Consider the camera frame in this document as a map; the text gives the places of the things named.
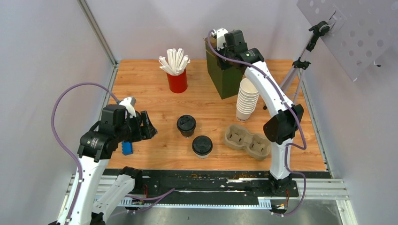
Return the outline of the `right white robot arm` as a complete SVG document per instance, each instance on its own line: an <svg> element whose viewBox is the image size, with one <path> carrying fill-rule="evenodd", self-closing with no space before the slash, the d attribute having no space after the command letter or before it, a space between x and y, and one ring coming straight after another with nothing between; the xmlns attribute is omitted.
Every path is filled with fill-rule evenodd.
<svg viewBox="0 0 398 225"><path fill-rule="evenodd" d="M208 43L211 43L211 38L216 40L216 47L210 48L213 53L227 65L244 67L244 75L268 108L271 118L263 126L264 134L271 142L270 173L273 179L268 182L268 189L273 195L281 195L287 189L285 180L293 173L289 168L290 150L296 146L293 139L297 131L300 135L304 134L300 124L304 108L285 95L260 51L257 48L248 49L241 30L211 30L207 35Z"/></svg>

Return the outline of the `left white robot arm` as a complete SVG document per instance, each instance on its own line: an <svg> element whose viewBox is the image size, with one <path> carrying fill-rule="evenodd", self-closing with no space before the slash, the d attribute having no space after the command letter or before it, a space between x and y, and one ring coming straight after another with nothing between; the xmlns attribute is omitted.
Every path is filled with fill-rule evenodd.
<svg viewBox="0 0 398 225"><path fill-rule="evenodd" d="M112 211L128 194L143 190L143 172L124 167L99 200L97 189L113 152L120 143L149 140L157 134L147 111L123 105L107 105L101 119L81 136L77 151L77 173L69 199L54 225L104 225Z"/></svg>

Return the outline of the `black coffee lid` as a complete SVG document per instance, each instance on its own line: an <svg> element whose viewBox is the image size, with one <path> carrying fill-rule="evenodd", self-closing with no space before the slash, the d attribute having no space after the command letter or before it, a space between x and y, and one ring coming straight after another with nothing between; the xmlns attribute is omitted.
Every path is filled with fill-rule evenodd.
<svg viewBox="0 0 398 225"><path fill-rule="evenodd" d="M191 132L196 128L196 120L191 115L182 115L178 118L176 126L180 132Z"/></svg>
<svg viewBox="0 0 398 225"><path fill-rule="evenodd" d="M213 142L208 136L200 135L192 141L191 147L195 154L210 154L213 150Z"/></svg>

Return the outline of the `green paper bag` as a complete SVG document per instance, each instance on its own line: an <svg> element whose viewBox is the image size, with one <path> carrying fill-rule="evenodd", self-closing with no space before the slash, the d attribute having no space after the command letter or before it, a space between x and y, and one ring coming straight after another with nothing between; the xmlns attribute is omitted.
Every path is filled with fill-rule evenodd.
<svg viewBox="0 0 398 225"><path fill-rule="evenodd" d="M211 51L206 37L204 38L204 42L207 58L207 71L220 98L226 99L237 95L239 92L240 82L243 79L243 70L232 65L228 68L223 68L221 66L221 62Z"/></svg>

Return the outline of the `white paper cup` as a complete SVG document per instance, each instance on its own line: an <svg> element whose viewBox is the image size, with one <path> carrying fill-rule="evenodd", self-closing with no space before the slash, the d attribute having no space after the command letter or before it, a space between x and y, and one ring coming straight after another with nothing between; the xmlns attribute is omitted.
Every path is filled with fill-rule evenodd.
<svg viewBox="0 0 398 225"><path fill-rule="evenodd" d="M206 159L209 156L209 154L205 154L205 155L196 154L196 156L200 159Z"/></svg>

